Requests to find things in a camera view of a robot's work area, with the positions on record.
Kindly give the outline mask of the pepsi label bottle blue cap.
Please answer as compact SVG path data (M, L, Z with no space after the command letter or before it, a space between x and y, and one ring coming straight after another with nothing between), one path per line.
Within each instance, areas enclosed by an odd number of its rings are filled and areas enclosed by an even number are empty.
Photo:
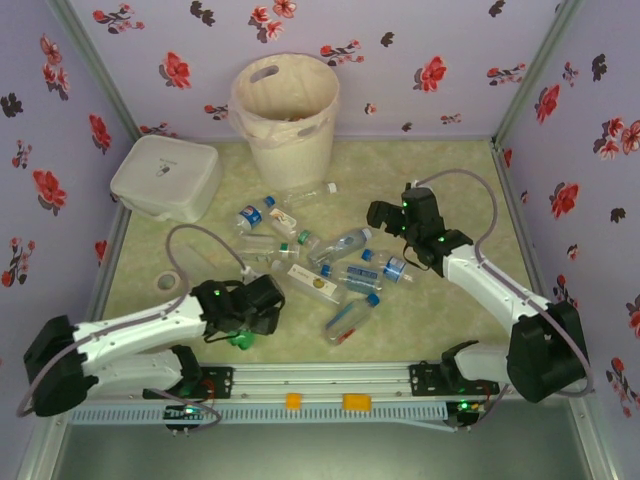
M276 203L277 200L272 195L248 202L235 214L235 228L240 232L250 232L254 230L268 216Z

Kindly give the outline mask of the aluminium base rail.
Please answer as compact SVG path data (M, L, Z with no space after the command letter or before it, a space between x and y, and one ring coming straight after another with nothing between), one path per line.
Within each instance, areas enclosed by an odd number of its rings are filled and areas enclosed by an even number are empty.
M495 397L505 384L490 380L462 381L451 388L434 365L427 362L337 363L337 364L246 364L234 370L231 396L237 401L275 401L288 393L311 400L335 401L344 394L366 394L378 400L406 398ZM107 367L90 398L145 398L153 388L165 390L181 378L180 369L159 360L141 367Z

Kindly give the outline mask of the cream plastic bin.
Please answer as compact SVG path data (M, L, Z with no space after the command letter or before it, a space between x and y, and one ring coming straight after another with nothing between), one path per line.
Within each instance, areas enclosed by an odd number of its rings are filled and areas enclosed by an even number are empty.
M255 165L275 190L287 190L325 179L332 154L334 131L291 146L260 149L249 144Z

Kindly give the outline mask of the short blue label bottle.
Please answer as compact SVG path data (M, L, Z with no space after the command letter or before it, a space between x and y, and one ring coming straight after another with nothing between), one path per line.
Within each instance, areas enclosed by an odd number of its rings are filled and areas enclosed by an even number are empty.
M361 259L379 269L394 284L413 285L417 281L416 268L386 250L364 249Z

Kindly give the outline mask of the aluminium corner post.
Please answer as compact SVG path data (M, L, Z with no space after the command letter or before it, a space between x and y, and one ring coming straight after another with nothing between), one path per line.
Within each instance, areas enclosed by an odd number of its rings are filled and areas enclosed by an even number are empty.
M115 111L121 126L132 140L139 139L141 133L70 0L45 0L45 3L82 58L101 93Z
M544 74L547 65L554 52L562 42L569 30L575 15L579 12L586 0L562 0L554 15L553 22L540 44L521 85L509 104L496 132L491 137L492 149L497 151L507 139L514 128L518 118L526 106L526 102L532 95L536 83Z

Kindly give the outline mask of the white fruit label bottle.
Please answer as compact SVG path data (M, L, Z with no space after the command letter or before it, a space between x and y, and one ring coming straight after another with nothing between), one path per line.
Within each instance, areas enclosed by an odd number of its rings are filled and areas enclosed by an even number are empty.
M274 260L270 269L288 285L310 298L333 305L341 304L346 298L346 290L327 278L301 266L296 262Z

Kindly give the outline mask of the aluminium frame bar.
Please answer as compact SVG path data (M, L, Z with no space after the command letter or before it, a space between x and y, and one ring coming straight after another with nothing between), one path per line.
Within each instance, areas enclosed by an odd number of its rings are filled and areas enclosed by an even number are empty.
M16 480L53 480L69 413L38 417Z
M594 396L573 398L569 408L590 480L624 480L599 402Z

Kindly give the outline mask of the clear bottle light blue cap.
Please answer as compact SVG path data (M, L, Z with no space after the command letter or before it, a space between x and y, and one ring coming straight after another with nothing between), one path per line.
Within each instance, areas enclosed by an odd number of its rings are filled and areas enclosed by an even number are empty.
M372 236L369 227L349 230L333 240L318 243L311 249L307 258L314 267L332 264L363 249Z

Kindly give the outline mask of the white lidded plastic container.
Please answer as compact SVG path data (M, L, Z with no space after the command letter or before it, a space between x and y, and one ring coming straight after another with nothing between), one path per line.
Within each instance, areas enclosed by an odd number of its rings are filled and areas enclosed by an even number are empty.
M151 220L194 223L208 210L223 176L214 147L148 135L133 145L110 189L126 208Z

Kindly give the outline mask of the clear bottle white cap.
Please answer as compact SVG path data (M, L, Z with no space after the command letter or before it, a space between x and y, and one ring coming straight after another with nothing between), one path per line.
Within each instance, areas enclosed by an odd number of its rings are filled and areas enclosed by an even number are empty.
M334 182L312 182L285 191L282 195L283 205L294 208L313 204L337 192L338 186Z

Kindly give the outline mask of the translucent plastic bin liner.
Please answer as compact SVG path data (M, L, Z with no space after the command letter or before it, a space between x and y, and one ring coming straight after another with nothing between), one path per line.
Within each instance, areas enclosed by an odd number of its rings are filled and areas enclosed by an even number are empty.
M340 106L340 82L332 67L305 54L256 60L234 79L228 101L232 128L260 149L331 136ZM289 116L307 117L286 122Z

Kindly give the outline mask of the clear bottle blue strip label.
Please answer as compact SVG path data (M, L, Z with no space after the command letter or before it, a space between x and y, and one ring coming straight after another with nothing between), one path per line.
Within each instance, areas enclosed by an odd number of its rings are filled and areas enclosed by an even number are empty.
M375 293L351 301L325 325L325 339L332 345L342 344L368 321L379 304L380 296Z

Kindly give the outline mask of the bottle with red swirl label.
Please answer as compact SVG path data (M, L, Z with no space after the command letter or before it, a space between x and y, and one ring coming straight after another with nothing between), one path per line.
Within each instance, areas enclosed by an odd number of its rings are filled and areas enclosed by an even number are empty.
M297 234L298 220L280 208L269 211L270 226L284 238L292 239Z

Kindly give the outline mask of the grey metal panel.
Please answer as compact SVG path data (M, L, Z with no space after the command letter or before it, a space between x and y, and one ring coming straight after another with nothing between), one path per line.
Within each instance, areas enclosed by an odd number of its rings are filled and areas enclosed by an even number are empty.
M571 434L552 443L488 427L448 434L398 424L72 427L54 480L592 480Z

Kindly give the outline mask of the long blue label bottle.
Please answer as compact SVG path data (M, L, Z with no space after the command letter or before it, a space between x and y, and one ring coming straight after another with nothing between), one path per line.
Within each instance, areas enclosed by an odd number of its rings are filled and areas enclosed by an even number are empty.
M379 293L382 286L382 275L377 270L355 264L323 264L320 267L320 275L341 283L347 290L371 294Z

